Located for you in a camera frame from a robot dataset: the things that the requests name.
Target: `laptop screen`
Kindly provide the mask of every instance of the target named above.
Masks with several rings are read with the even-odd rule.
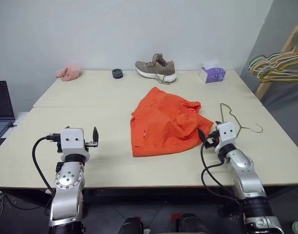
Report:
[[[0,81],[0,118],[14,119],[14,112],[6,81]]]

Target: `pink towel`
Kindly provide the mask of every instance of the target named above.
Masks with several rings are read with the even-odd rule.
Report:
[[[62,81],[69,81],[78,78],[81,73],[81,68],[79,68],[78,66],[70,65],[56,71],[56,77],[61,78]]]

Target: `tissue box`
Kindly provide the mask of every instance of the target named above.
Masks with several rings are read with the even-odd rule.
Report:
[[[204,81],[204,83],[211,83],[222,81],[226,71],[220,67],[214,67],[210,69],[205,69],[204,67],[201,68],[199,77]]]

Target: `brown sneaker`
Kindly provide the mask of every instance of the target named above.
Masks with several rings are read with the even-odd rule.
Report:
[[[177,77],[174,62],[165,61],[162,54],[155,54],[152,62],[137,61],[135,66],[140,75],[157,79],[162,84],[170,84]]]

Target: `orange shirt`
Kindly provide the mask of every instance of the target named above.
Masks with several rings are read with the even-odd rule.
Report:
[[[207,136],[213,122],[198,114],[201,104],[152,88],[131,114],[134,157],[166,155],[201,143],[197,129]]]

